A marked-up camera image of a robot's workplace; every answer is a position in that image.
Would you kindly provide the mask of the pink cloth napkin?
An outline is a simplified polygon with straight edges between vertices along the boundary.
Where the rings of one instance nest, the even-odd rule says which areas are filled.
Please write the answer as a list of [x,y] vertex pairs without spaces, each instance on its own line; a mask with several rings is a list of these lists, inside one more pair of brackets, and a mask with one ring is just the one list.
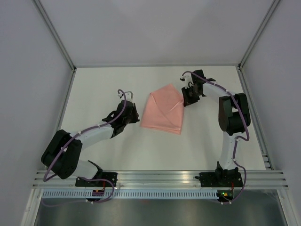
[[183,101],[182,94],[171,83],[151,92],[143,111],[141,127],[181,134]]

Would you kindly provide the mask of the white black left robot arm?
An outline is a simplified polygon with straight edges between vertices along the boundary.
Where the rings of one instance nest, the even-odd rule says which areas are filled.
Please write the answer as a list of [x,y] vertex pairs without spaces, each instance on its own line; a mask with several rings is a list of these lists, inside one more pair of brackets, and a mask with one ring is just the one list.
[[74,133],[58,130],[41,157],[41,162],[48,168],[43,181],[55,176],[60,179],[76,176],[91,186],[99,186],[103,180],[102,168],[92,161],[81,160],[81,152],[100,141],[116,137],[128,124],[137,122],[136,104],[122,100],[115,111],[95,126]]

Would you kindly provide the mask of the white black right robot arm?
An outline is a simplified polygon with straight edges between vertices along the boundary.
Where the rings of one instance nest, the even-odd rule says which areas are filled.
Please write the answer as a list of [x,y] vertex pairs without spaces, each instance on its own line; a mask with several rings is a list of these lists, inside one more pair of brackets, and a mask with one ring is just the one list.
[[203,70],[186,71],[180,80],[184,106],[197,103],[202,97],[210,97],[218,104],[218,124],[223,132],[222,152],[214,172],[203,172],[196,176],[201,187],[243,188],[246,176],[236,160],[238,143],[249,141],[248,127],[251,123],[248,101],[245,93],[233,93],[212,78],[206,78]]

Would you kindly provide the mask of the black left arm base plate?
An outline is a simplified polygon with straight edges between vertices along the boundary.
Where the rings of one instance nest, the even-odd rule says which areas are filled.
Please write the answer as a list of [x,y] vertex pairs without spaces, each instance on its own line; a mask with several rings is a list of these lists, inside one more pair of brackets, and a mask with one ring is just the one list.
[[76,179],[76,187],[115,187],[118,180],[117,172],[101,172],[92,179]]

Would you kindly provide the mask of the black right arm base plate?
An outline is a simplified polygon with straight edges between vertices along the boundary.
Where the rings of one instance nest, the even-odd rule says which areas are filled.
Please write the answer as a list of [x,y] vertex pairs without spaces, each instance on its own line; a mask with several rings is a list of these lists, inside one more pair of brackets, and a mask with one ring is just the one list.
[[243,180],[239,172],[225,175],[218,175],[215,172],[201,172],[194,178],[200,182],[202,188],[236,188],[243,186]]

